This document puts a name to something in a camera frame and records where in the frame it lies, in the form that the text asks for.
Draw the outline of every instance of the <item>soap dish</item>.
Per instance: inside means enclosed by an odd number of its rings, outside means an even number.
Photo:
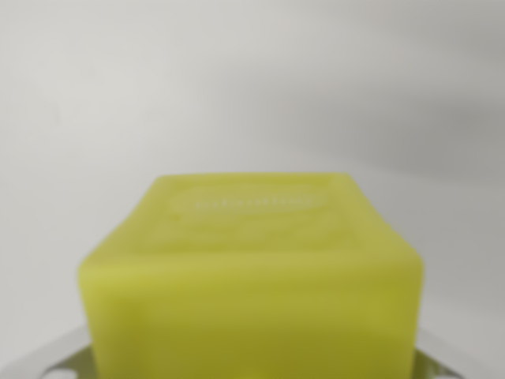
[[[498,376],[421,329],[412,379],[498,379]],[[0,379],[98,379],[86,327],[75,329],[11,363]]]

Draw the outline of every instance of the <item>white background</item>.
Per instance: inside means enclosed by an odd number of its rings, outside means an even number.
[[[0,2],[0,366],[84,323],[156,176],[348,171],[425,258],[421,324],[505,373],[505,9],[447,3]]]

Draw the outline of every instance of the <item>metal soap dish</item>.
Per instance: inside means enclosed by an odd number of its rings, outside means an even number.
[[[412,379],[443,378],[498,377],[430,333],[420,330]],[[78,328],[11,363],[0,372],[0,379],[98,379],[87,328]]]

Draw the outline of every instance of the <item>yellow soap bar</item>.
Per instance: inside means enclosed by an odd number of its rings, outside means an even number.
[[[347,174],[193,174],[80,287],[101,379],[407,379],[421,276]]]

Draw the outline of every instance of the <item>soap bar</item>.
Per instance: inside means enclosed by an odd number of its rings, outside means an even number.
[[[155,181],[86,258],[102,379],[407,379],[421,259],[347,174]]]

